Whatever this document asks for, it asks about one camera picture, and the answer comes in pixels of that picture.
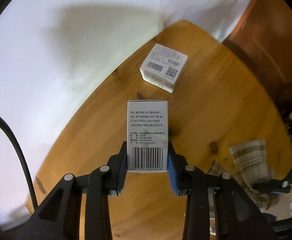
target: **blue gripper pad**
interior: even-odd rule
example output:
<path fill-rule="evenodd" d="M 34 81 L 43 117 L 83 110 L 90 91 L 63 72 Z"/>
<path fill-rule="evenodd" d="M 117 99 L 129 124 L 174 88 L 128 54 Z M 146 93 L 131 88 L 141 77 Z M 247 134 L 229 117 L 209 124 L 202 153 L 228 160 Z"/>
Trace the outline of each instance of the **blue gripper pad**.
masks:
<path fill-rule="evenodd" d="M 124 188 L 127 174 L 127 142 L 124 141 L 118 154 L 109 158 L 107 165 L 111 168 L 111 176 L 105 182 L 108 195 L 119 196 Z"/>
<path fill-rule="evenodd" d="M 173 163 L 170 155 L 168 155 L 167 172 L 168 172 L 170 187 L 171 187 L 172 191 L 174 192 L 174 194 L 177 195 L 178 191 L 179 191 L 178 186 L 177 186 L 178 178 L 177 178 L 177 173 L 176 173 L 174 163 Z"/>
<path fill-rule="evenodd" d="M 186 158 L 176 154 L 171 142 L 168 142 L 168 178 L 170 187 L 176 196 L 188 195 L 191 189 L 191 178 L 184 172 Z"/>

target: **black cable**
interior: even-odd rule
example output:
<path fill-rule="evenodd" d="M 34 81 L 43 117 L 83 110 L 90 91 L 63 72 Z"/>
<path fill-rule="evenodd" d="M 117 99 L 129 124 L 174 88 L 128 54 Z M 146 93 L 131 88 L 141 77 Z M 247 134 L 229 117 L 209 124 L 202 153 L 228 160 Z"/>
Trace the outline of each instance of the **black cable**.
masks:
<path fill-rule="evenodd" d="M 34 186 L 32 183 L 32 178 L 31 178 L 31 174 L 29 173 L 29 169 L 27 167 L 26 164 L 26 160 L 25 157 L 23 155 L 22 149 L 19 146 L 19 142 L 17 141 L 14 133 L 12 132 L 11 128 L 8 126 L 8 124 L 0 117 L 0 128 L 2 129 L 2 131 L 6 134 L 6 136 L 9 138 L 9 140 L 11 141 L 17 156 L 19 157 L 19 161 L 21 162 L 23 171 L 24 171 L 24 175 L 26 178 L 26 182 L 28 185 L 28 189 L 29 189 L 29 193 L 31 196 L 31 200 L 32 200 L 32 204 L 33 204 L 33 208 L 34 210 L 38 207 L 37 204 L 37 199 L 36 199 L 36 195 L 35 195 L 35 190 L 34 190 Z"/>

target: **white wall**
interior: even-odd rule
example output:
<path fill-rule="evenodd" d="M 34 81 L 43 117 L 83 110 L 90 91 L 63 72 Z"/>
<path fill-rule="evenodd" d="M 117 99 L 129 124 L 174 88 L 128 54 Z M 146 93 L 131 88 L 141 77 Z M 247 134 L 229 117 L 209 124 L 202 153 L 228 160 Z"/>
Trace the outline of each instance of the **white wall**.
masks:
<path fill-rule="evenodd" d="M 250 0 L 13 0 L 0 16 L 0 116 L 33 179 L 81 104 L 129 55 L 179 19 L 222 41 Z M 29 216 L 18 158 L 0 131 L 0 226 Z"/>

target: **barcode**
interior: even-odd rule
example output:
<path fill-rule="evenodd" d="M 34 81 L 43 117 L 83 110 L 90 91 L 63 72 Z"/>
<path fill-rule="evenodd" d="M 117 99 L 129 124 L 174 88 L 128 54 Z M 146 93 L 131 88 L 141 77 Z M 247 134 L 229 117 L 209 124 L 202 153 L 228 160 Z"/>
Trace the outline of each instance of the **barcode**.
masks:
<path fill-rule="evenodd" d="M 175 61 L 172 60 L 172 59 L 169 59 L 169 60 L 168 60 L 168 63 L 173 64 L 173 65 L 175 65 L 176 67 L 177 67 L 178 65 L 180 65 L 180 63 L 175 62 Z"/>
<path fill-rule="evenodd" d="M 176 70 L 175 68 L 168 67 L 168 70 L 167 70 L 165 75 L 167 75 L 167 76 L 169 76 L 171 78 L 175 78 L 177 72 L 178 72 L 178 70 Z"/>
<path fill-rule="evenodd" d="M 151 62 L 151 61 L 147 63 L 147 67 L 151 67 L 151 68 L 153 68 L 154 70 L 157 70 L 157 71 L 159 71 L 159 72 L 161 72 L 161 71 L 162 71 L 162 68 L 163 68 L 163 66 L 158 65 L 158 64 L 156 64 L 156 63 L 154 63 L 154 62 Z"/>
<path fill-rule="evenodd" d="M 133 147 L 133 169 L 162 170 L 162 147 Z"/>

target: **white medicine box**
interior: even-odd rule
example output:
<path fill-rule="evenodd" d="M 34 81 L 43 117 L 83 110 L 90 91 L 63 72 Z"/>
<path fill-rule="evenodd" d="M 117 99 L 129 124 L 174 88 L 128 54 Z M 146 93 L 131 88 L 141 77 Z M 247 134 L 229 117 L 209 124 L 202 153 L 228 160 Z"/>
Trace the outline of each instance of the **white medicine box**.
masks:
<path fill-rule="evenodd" d="M 127 104 L 127 165 L 132 172 L 167 171 L 168 102 Z"/>
<path fill-rule="evenodd" d="M 170 93 L 174 91 L 188 56 L 171 48 L 155 44 L 140 67 L 145 81 Z"/>

